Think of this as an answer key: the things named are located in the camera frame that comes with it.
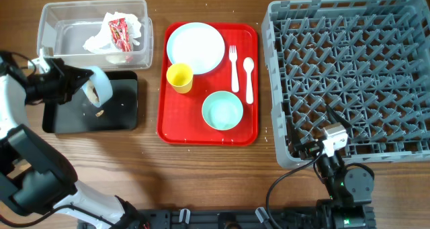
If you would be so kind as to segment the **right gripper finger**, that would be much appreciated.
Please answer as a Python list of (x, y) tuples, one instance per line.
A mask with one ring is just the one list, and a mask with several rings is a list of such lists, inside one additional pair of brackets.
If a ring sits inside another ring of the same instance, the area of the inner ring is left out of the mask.
[(295, 126), (292, 122), (292, 118), (287, 119), (288, 124), (288, 138), (292, 145), (299, 145), (300, 144), (300, 138), (298, 136), (298, 133), (295, 129)]
[(325, 109), (327, 111), (328, 119), (332, 124), (340, 123), (344, 128), (352, 128), (351, 124), (337, 114), (330, 105), (326, 105)]

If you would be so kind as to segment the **food scraps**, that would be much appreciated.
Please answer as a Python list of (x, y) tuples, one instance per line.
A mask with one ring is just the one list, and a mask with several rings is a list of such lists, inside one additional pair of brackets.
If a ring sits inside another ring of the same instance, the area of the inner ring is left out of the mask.
[(97, 94), (94, 84), (91, 81), (87, 82), (86, 96), (91, 102), (91, 104), (93, 104), (94, 106), (100, 104), (99, 96)]

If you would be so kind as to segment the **light blue bowl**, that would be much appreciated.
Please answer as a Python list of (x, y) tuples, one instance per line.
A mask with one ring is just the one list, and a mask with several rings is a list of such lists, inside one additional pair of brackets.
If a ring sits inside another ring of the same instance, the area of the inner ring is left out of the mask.
[[(90, 77), (89, 81), (91, 81), (94, 84), (97, 94), (99, 96), (100, 104), (96, 105), (96, 107), (101, 107), (113, 96), (113, 89), (112, 89), (111, 82), (108, 76), (98, 66), (87, 66), (84, 68), (90, 69), (94, 72), (94, 74)], [(85, 95), (86, 95), (87, 82), (81, 87)]]

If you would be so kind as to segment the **white napkin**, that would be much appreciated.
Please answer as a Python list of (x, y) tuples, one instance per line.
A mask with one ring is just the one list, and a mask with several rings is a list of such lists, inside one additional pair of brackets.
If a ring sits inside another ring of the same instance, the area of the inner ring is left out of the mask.
[(135, 46), (140, 45), (140, 42), (137, 39), (142, 37), (142, 33), (140, 31), (142, 24), (139, 22), (138, 18), (135, 15), (119, 12), (115, 12), (114, 14), (106, 13), (102, 21), (99, 33), (87, 39), (83, 45), (83, 48), (94, 54), (121, 52), (119, 49), (116, 48), (112, 40), (112, 35), (108, 26), (108, 22), (123, 17), (125, 18), (126, 23), (128, 25), (130, 44), (133, 51)]

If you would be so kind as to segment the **red snack wrapper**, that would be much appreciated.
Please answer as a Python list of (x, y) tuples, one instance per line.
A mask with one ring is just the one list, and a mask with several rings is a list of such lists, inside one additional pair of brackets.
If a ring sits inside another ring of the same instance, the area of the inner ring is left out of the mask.
[(117, 49), (122, 52), (131, 52), (130, 36), (125, 18), (115, 19), (108, 22), (112, 40)]

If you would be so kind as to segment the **green bowl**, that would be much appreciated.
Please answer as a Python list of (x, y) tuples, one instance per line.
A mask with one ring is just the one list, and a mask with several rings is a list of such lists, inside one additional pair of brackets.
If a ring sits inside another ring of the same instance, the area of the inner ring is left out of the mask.
[(241, 100), (228, 91), (217, 91), (205, 98), (202, 104), (202, 117), (209, 127), (226, 131), (236, 127), (243, 118), (244, 108)]

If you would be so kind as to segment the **yellow plastic cup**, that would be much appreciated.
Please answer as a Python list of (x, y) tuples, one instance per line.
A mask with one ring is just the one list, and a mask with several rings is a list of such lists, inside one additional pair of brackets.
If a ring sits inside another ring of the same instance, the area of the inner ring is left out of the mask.
[(192, 88), (194, 73), (189, 65), (177, 63), (167, 69), (166, 78), (177, 93), (184, 94)]

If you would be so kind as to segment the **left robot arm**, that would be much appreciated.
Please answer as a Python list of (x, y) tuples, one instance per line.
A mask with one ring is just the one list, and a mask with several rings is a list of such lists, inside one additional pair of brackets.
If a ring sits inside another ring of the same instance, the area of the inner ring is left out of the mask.
[(1, 51), (1, 201), (20, 216), (38, 214), (36, 225), (54, 214), (78, 219), (80, 228), (150, 228), (130, 202), (108, 196), (78, 179), (72, 164), (28, 125), (26, 106), (37, 102), (63, 105), (80, 89), (93, 93), (101, 106), (112, 95), (108, 76), (97, 66), (77, 68), (61, 58), (29, 60), (29, 75), (15, 61), (16, 52)]

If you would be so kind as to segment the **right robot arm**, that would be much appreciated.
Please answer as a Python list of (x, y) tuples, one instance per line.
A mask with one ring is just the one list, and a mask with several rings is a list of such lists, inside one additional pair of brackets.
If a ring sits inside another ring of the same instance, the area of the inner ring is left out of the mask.
[(349, 142), (352, 125), (326, 106), (330, 125), (323, 135), (303, 143), (292, 119), (287, 119), (290, 142), (296, 152), (312, 159), (312, 167), (325, 185), (329, 199), (320, 199), (314, 209), (292, 215), (303, 228), (375, 228), (372, 202), (375, 174), (361, 163), (346, 164), (340, 150)]

